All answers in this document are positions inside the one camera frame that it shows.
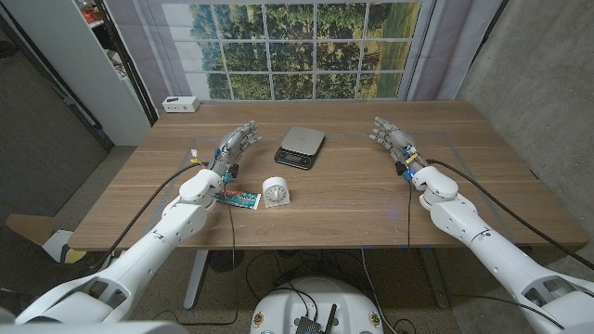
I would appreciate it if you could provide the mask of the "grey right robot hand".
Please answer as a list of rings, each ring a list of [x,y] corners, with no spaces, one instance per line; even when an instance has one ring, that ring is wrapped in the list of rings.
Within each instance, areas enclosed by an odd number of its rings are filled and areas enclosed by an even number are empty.
[[[417,151],[416,143],[411,135],[395,124],[376,117],[370,139],[385,147],[394,160],[396,173],[407,182],[411,182],[416,172],[428,166]]]

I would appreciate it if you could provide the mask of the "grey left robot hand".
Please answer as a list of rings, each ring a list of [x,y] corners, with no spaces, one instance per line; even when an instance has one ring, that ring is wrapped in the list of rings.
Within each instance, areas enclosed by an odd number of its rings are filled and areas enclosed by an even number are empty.
[[[208,169],[219,174],[225,183],[230,182],[238,176],[242,153],[262,139],[258,136],[256,121],[242,124],[223,137],[215,150],[214,159],[208,164]]]

